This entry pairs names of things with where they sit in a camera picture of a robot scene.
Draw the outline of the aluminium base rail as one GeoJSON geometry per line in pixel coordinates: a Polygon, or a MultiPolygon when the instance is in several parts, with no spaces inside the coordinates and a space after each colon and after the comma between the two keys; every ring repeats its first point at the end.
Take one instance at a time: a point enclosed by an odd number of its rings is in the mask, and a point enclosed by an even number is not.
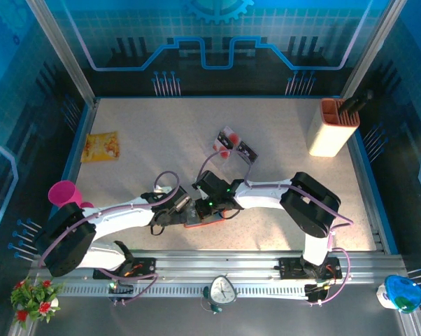
{"type": "MultiPolygon", "coordinates": [[[[225,275],[234,284],[279,284],[283,282],[280,258],[298,258],[296,251],[135,251],[136,257],[155,258],[158,284],[209,284],[225,275]]],[[[357,284],[381,284],[390,274],[406,275],[400,255],[376,251],[332,251],[343,277],[357,284]]]]}

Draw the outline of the orange card holder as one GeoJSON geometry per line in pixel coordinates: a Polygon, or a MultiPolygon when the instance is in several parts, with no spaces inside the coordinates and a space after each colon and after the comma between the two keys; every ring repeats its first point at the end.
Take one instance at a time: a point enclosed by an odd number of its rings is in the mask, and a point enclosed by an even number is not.
{"type": "Polygon", "coordinates": [[[205,227],[207,225],[211,225],[214,223],[221,223],[225,221],[225,219],[223,217],[221,217],[221,215],[219,213],[217,214],[213,214],[205,219],[199,219],[197,218],[197,224],[196,225],[187,225],[186,223],[183,225],[185,228],[201,228],[201,227],[205,227]]]}

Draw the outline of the white knife block orange top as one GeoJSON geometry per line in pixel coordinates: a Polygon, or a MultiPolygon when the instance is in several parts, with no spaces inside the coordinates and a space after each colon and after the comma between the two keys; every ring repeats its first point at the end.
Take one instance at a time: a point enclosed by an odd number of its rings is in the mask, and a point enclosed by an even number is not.
{"type": "Polygon", "coordinates": [[[359,113],[339,115],[344,99],[322,98],[308,129],[306,145],[310,155],[332,158],[360,126],[359,113]]]}

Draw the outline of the pink plastic cup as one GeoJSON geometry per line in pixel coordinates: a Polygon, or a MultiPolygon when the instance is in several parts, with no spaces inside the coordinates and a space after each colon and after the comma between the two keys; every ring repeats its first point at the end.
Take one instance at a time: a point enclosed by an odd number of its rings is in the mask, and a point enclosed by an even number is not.
{"type": "Polygon", "coordinates": [[[75,183],[69,180],[59,181],[48,191],[48,200],[58,208],[69,203],[76,203],[80,208],[92,208],[94,205],[83,200],[83,195],[75,183]]]}

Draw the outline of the potted plant red flowers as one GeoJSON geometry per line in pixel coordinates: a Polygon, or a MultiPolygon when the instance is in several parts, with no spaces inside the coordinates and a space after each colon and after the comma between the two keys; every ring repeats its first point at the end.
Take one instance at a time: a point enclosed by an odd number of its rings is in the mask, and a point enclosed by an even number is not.
{"type": "Polygon", "coordinates": [[[57,300],[63,285],[52,280],[37,278],[33,283],[29,277],[19,281],[10,294],[10,303],[15,312],[14,324],[27,328],[28,321],[46,321],[47,323],[60,310],[57,300]]]}

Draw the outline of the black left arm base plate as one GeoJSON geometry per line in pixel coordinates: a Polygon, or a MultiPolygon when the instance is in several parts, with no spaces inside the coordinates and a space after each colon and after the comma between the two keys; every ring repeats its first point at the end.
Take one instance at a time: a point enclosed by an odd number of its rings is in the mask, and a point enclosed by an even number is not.
{"type": "Polygon", "coordinates": [[[125,261],[116,270],[110,271],[113,277],[100,272],[98,269],[94,269],[92,277],[96,280],[114,279],[115,276],[139,277],[146,274],[154,274],[155,270],[155,258],[135,258],[133,261],[125,261]]]}

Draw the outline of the yellow snack bag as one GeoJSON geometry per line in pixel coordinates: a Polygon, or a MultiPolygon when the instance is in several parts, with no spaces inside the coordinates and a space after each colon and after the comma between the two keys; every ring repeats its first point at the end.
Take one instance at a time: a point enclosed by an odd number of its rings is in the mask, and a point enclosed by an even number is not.
{"type": "Polygon", "coordinates": [[[118,160],[120,142],[118,132],[88,134],[80,158],[81,163],[118,160]]]}

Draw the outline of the white triangular alarm clock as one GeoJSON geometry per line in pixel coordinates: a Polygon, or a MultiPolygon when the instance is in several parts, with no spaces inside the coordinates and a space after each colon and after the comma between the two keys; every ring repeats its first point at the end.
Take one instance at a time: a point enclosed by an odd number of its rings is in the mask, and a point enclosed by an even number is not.
{"type": "Polygon", "coordinates": [[[209,286],[208,299],[214,305],[229,305],[237,299],[236,289],[226,276],[219,275],[209,286]]]}

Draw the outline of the white jar blue lid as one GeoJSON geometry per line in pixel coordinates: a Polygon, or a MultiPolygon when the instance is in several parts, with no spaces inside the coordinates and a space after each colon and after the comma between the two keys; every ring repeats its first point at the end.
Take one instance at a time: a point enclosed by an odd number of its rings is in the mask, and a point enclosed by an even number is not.
{"type": "Polygon", "coordinates": [[[406,277],[389,275],[379,285],[376,297],[384,308],[410,314],[421,304],[421,287],[406,277]]]}

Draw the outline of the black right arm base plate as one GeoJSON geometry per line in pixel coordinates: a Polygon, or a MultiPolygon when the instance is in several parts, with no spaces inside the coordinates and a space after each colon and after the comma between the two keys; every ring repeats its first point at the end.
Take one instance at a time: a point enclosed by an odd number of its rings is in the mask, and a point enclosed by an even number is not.
{"type": "Polygon", "coordinates": [[[303,258],[279,258],[278,265],[274,267],[280,273],[281,279],[342,279],[339,259],[327,257],[317,266],[305,261],[303,258]]]}

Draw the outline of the aluminium frame post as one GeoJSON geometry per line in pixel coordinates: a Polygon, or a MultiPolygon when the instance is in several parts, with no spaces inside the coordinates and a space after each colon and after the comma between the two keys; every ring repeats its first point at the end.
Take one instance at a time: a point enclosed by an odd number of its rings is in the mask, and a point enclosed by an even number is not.
{"type": "Polygon", "coordinates": [[[363,77],[366,75],[369,67],[376,58],[376,55],[382,48],[395,22],[399,18],[406,2],[407,0],[389,0],[376,30],[344,85],[339,96],[340,98],[347,99],[348,97],[354,95],[355,91],[362,82],[363,77]]]}
{"type": "Polygon", "coordinates": [[[71,80],[90,109],[96,105],[95,94],[77,62],[67,40],[44,0],[25,0],[71,80]]]}

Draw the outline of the black controller box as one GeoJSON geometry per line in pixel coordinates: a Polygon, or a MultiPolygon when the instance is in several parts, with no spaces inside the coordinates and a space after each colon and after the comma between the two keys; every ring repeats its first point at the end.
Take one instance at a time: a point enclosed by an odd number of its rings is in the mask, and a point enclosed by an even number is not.
{"type": "Polygon", "coordinates": [[[134,294],[134,286],[132,284],[122,283],[121,281],[112,281],[108,285],[108,299],[113,306],[125,305],[134,294]]]}
{"type": "Polygon", "coordinates": [[[322,306],[329,300],[329,290],[331,286],[329,284],[306,284],[304,286],[304,293],[307,297],[306,301],[309,305],[322,306]]]}

